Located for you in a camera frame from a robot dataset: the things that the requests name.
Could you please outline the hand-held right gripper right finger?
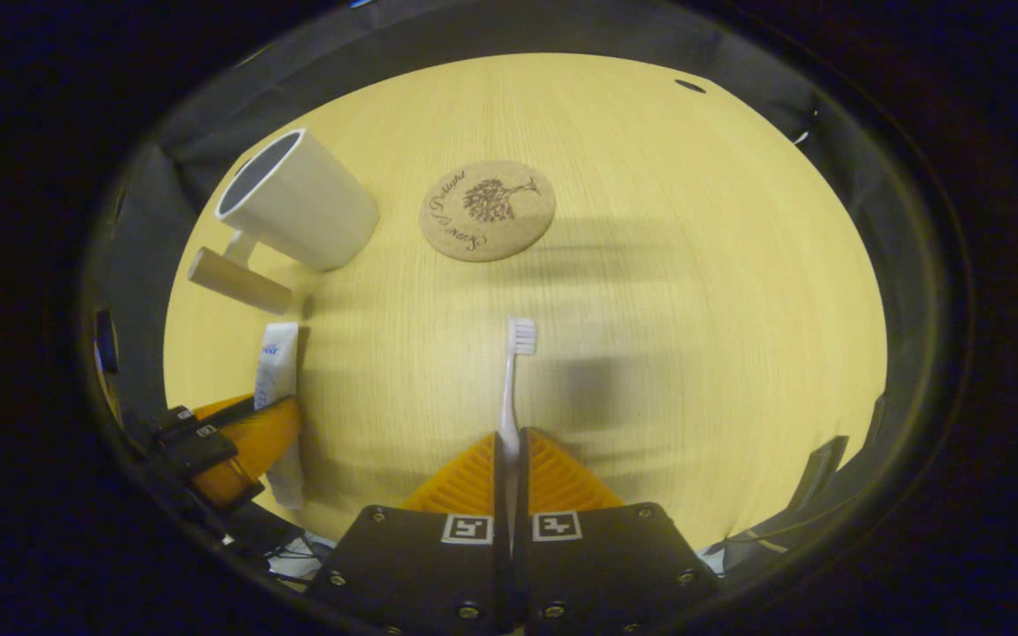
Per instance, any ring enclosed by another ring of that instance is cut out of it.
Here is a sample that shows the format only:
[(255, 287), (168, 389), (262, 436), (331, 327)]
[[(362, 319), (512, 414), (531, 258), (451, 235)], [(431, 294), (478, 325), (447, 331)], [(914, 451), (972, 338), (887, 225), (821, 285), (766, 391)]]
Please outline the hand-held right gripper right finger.
[(653, 502), (627, 504), (557, 440), (520, 433), (513, 608), (525, 635), (646, 635), (719, 590)]

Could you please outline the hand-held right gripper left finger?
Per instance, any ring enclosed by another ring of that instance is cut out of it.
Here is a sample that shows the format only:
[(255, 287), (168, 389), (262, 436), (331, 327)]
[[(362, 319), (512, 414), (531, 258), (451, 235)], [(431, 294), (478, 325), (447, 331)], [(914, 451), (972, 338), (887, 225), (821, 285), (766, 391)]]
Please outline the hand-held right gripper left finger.
[(461, 452), (400, 507), (367, 504), (308, 599), (387, 635), (510, 631), (510, 533), (497, 433)]

